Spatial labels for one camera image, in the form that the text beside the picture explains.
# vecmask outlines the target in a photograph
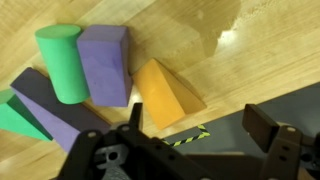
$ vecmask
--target green triangular prism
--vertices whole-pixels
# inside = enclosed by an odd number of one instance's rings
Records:
[[[49,141],[52,136],[11,89],[0,92],[0,129]]]

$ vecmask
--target wooden floor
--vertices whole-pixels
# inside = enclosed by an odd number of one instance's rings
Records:
[[[319,82],[319,9],[318,0],[1,0],[0,90],[28,66],[46,73],[41,27],[129,26],[130,73],[156,58],[208,106],[163,131],[146,112],[143,131],[165,137]],[[94,110],[115,123],[136,101],[134,88],[128,108]],[[52,178],[65,157],[55,142],[0,130],[0,179]]]

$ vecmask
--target purple block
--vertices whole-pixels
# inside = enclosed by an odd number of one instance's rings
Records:
[[[127,107],[132,88],[127,27],[90,26],[77,44],[94,104]]]
[[[22,72],[11,87],[66,152],[80,132],[97,129],[107,133],[109,130],[110,125],[84,105],[60,103],[50,80],[32,68]]]

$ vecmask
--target yellow and black striped tape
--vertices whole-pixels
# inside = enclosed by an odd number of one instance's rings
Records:
[[[176,146],[179,146],[181,144],[190,143],[192,141],[195,141],[195,140],[202,139],[204,137],[210,136],[210,133],[206,130],[206,128],[202,124],[199,125],[198,128],[200,129],[201,134],[199,134],[197,136],[193,136],[193,137],[190,137],[190,138],[187,138],[187,139],[184,139],[184,140],[181,140],[181,141],[177,141],[177,142],[174,142],[174,143],[171,143],[171,144],[168,141],[166,141],[165,139],[162,139],[162,141],[164,143],[172,146],[172,147],[176,147]]]

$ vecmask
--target purple foam block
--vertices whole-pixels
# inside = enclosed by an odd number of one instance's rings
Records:
[[[132,79],[127,67],[127,28],[93,25],[81,34],[77,44],[94,104],[128,106]]]
[[[66,152],[80,132],[97,129],[107,133],[109,130],[110,125],[84,105],[60,103],[49,79],[32,68],[20,74],[11,87]]]

